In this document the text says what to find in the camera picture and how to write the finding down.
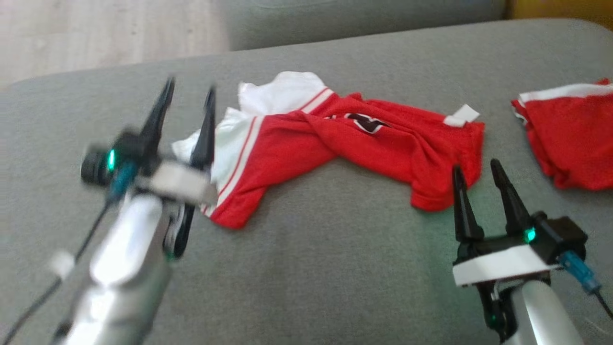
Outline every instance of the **wooden floor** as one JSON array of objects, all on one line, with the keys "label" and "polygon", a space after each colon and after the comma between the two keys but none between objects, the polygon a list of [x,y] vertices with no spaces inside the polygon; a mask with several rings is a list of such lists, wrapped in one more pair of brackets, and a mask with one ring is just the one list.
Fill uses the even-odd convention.
[{"label": "wooden floor", "polygon": [[0,0],[0,85],[227,51],[223,0]]}]

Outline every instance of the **yellow object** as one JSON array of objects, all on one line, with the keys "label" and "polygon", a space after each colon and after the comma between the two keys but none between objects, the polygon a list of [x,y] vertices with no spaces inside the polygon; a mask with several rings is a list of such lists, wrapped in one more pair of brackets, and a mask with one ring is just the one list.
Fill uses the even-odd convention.
[{"label": "yellow object", "polygon": [[613,0],[507,0],[512,19],[563,17],[593,21],[613,30]]}]

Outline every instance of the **red fabric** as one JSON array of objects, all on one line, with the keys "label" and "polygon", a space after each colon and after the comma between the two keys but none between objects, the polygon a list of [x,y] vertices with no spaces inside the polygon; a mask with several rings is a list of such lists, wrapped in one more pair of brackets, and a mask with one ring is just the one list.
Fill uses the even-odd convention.
[{"label": "red fabric", "polygon": [[511,104],[526,118],[533,153],[556,187],[613,188],[613,94]]},{"label": "red fabric", "polygon": [[[383,121],[368,133],[346,114]],[[242,228],[269,186],[307,173],[335,157],[413,188],[411,204],[439,211],[453,204],[451,171],[460,164],[468,185],[481,173],[483,123],[447,126],[442,115],[356,93],[334,94],[310,114],[300,110],[266,116],[245,170],[227,199],[211,215],[224,227]]]}]

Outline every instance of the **grey cushion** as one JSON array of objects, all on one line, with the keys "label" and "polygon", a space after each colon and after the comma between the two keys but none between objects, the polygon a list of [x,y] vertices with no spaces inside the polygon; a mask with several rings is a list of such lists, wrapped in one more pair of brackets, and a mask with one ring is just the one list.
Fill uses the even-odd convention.
[{"label": "grey cushion", "polygon": [[499,20],[504,0],[224,0],[232,50]]},{"label": "grey cushion", "polygon": [[[285,70],[313,71],[342,95],[361,91],[443,114],[464,103],[474,107],[486,123],[486,164],[469,192],[481,225],[489,235],[504,232],[487,164],[497,157],[530,211],[569,215],[590,235],[587,261],[613,303],[613,193],[556,189],[509,105],[521,91],[610,77],[613,33],[584,21],[529,20],[75,72],[11,86],[2,96],[3,327],[51,281],[44,264],[52,253],[75,251],[102,205],[99,192],[79,183],[88,143],[110,142],[123,126],[140,125],[169,74],[178,83],[161,146],[166,151],[198,127],[212,82],[225,109],[237,105],[239,81],[264,83]],[[243,231],[196,217],[147,344],[497,343],[477,291],[454,285],[452,210],[413,209],[410,191],[335,160],[271,188]],[[46,342],[86,266],[15,344]],[[610,344],[594,326],[611,331],[594,298],[565,273],[554,273],[553,288],[586,343]]]}]

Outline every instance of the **green led light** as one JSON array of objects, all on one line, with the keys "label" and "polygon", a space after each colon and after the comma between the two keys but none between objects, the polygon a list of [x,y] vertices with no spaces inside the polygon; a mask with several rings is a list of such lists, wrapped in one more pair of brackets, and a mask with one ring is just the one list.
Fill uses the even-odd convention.
[{"label": "green led light", "polygon": [[109,169],[109,171],[115,170],[116,161],[117,159],[115,158],[115,150],[111,150],[111,152],[109,152],[109,158],[107,159],[107,168]]},{"label": "green led light", "polygon": [[524,242],[530,243],[536,238],[536,231],[534,228],[530,228],[524,231]]},{"label": "green led light", "polygon": [[490,318],[490,327],[496,327],[496,315],[492,315]]}]

